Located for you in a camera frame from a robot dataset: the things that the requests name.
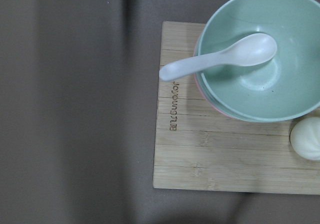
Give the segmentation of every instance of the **gray table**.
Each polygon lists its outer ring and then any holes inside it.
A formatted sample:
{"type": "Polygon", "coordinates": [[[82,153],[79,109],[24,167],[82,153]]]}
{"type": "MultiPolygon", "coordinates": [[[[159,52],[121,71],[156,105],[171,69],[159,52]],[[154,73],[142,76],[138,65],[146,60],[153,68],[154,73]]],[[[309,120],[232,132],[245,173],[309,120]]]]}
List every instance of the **gray table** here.
{"type": "Polygon", "coordinates": [[[0,222],[319,223],[319,196],[153,189],[161,24],[226,1],[0,0],[0,222]]]}

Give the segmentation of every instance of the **cutting board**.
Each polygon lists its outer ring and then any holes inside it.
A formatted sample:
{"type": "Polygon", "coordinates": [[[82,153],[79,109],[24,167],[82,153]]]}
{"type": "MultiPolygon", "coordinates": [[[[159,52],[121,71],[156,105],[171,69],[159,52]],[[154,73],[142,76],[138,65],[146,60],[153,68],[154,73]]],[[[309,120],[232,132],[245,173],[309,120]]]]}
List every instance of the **cutting board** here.
{"type": "MultiPolygon", "coordinates": [[[[193,55],[204,24],[165,21],[160,66],[193,55]]],[[[153,186],[164,189],[320,194],[320,162],[296,154],[292,127],[305,117],[249,123],[214,110],[193,76],[159,81],[153,186]]],[[[318,108],[307,116],[320,116],[318,108]]]]}

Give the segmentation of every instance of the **plastic spoon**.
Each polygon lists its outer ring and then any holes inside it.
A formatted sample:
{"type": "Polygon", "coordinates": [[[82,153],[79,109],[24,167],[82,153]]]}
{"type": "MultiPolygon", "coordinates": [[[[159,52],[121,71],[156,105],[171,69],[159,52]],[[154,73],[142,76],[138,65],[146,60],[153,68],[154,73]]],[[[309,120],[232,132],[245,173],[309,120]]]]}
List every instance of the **plastic spoon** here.
{"type": "Polygon", "coordinates": [[[219,52],[169,63],[160,70],[159,77],[163,81],[169,82],[222,64],[254,66],[272,59],[276,52],[277,43],[270,35],[255,33],[219,52]]]}

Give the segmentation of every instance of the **white round object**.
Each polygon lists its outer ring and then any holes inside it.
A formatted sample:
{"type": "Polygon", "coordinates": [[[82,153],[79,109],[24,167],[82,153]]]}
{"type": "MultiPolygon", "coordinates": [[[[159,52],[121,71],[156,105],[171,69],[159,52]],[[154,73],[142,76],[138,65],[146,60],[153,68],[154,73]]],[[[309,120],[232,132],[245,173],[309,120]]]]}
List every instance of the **white round object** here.
{"type": "Polygon", "coordinates": [[[301,157],[320,160],[320,118],[311,117],[298,122],[291,131],[290,141],[301,157]]]}

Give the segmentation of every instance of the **mint green bowl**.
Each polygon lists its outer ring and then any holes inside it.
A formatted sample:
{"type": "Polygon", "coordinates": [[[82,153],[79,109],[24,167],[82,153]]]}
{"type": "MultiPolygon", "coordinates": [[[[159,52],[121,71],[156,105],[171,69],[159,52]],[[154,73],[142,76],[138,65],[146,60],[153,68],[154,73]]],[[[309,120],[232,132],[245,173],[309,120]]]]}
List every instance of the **mint green bowl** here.
{"type": "Polygon", "coordinates": [[[277,42],[254,67],[222,65],[195,75],[212,106],[250,122],[276,122],[320,106],[320,4],[315,0],[230,0],[206,24],[197,54],[216,52],[256,32],[277,42]]]}

